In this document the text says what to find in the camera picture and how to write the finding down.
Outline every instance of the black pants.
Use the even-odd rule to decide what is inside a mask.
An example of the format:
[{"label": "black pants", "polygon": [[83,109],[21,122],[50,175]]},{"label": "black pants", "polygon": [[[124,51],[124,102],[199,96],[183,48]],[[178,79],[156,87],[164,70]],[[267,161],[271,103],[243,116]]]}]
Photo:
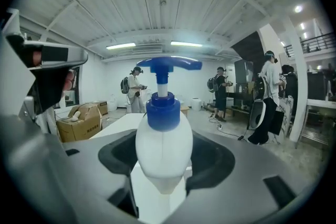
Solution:
[{"label": "black pants", "polygon": [[253,144],[264,144],[268,141],[268,130],[272,123],[277,104],[274,103],[272,98],[264,99],[264,103],[266,104],[266,111],[264,119],[261,125],[255,129],[253,135],[251,135],[248,140]]},{"label": "black pants", "polygon": [[215,98],[216,98],[216,105],[215,108],[217,108],[220,111],[224,111],[223,118],[225,118],[225,112],[226,112],[226,95],[221,95],[215,92]]}]

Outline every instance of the backpack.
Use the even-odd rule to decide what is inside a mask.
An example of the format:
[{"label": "backpack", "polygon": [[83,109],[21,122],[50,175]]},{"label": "backpack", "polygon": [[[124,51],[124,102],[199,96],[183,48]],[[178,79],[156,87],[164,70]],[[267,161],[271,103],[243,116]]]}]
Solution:
[{"label": "backpack", "polygon": [[123,94],[127,94],[130,90],[130,87],[128,86],[128,77],[124,77],[120,83],[120,89]]},{"label": "backpack", "polygon": [[216,92],[218,91],[218,84],[216,81],[216,77],[210,78],[207,82],[209,92]]},{"label": "backpack", "polygon": [[268,88],[265,79],[263,77],[258,76],[257,80],[254,82],[254,90],[253,90],[254,100],[257,99],[263,100],[265,91],[267,90]]}]

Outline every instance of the white column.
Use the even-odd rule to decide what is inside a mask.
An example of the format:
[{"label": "white column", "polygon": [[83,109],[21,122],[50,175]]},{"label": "white column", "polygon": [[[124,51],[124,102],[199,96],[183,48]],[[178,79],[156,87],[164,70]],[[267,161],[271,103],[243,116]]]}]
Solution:
[{"label": "white column", "polygon": [[303,128],[303,122],[305,120],[305,112],[307,107],[307,98],[308,98],[308,80],[307,80],[307,64],[303,56],[303,51],[301,48],[300,39],[296,33],[294,25],[290,18],[287,16],[282,19],[283,26],[286,29],[286,34],[290,40],[290,43],[293,47],[293,52],[295,55],[295,64],[297,67],[298,75],[298,106],[296,109],[296,116],[294,124],[290,133],[290,140],[297,142],[301,130]]},{"label": "white column", "polygon": [[277,33],[275,33],[270,24],[267,24],[258,30],[258,34],[261,40],[261,44],[263,45],[264,53],[266,53],[268,50],[271,50],[273,51],[275,58],[278,59],[276,65],[279,73],[281,73],[281,66],[286,65],[288,61],[280,61],[280,58],[283,59],[286,57],[286,52],[283,48],[283,45],[280,43]]}]

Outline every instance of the cardboard box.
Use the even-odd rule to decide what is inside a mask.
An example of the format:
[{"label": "cardboard box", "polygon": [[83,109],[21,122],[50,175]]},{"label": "cardboard box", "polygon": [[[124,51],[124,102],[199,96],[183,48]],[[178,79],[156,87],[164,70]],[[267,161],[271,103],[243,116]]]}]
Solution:
[{"label": "cardboard box", "polygon": [[189,108],[187,106],[181,106],[181,112],[187,117]]},{"label": "cardboard box", "polygon": [[[80,111],[78,121],[70,118],[76,111]],[[57,121],[57,128],[62,142],[73,142],[89,139],[100,131],[100,113],[96,104],[83,104],[73,107],[69,112],[69,119]]]},{"label": "cardboard box", "polygon": [[96,104],[98,106],[98,109],[99,109],[100,114],[102,116],[108,113],[108,111],[107,111],[107,101],[96,101],[96,102],[92,102],[92,104]]}]

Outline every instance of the table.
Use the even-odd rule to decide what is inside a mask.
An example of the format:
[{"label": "table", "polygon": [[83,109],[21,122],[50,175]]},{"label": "table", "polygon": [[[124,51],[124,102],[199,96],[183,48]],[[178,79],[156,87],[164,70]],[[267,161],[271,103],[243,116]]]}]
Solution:
[{"label": "table", "polygon": [[[143,116],[143,113],[126,114],[90,139],[137,129]],[[145,223],[163,222],[186,198],[184,177],[170,195],[162,195],[146,178],[139,162],[131,172],[131,180],[134,199],[141,212],[139,220]]]},{"label": "table", "polygon": [[311,132],[305,129],[306,123],[307,123],[307,117],[309,113],[309,108],[311,106],[315,106],[317,108],[324,108],[324,109],[336,109],[336,102],[331,101],[324,101],[324,100],[314,100],[314,99],[308,99],[307,100],[307,106],[306,106],[306,114],[304,117],[303,127],[299,136],[299,139],[295,145],[295,148],[298,147],[299,141],[301,137],[306,137],[308,139],[311,139],[313,141],[319,142],[324,145],[328,145],[328,138],[326,135]]}]

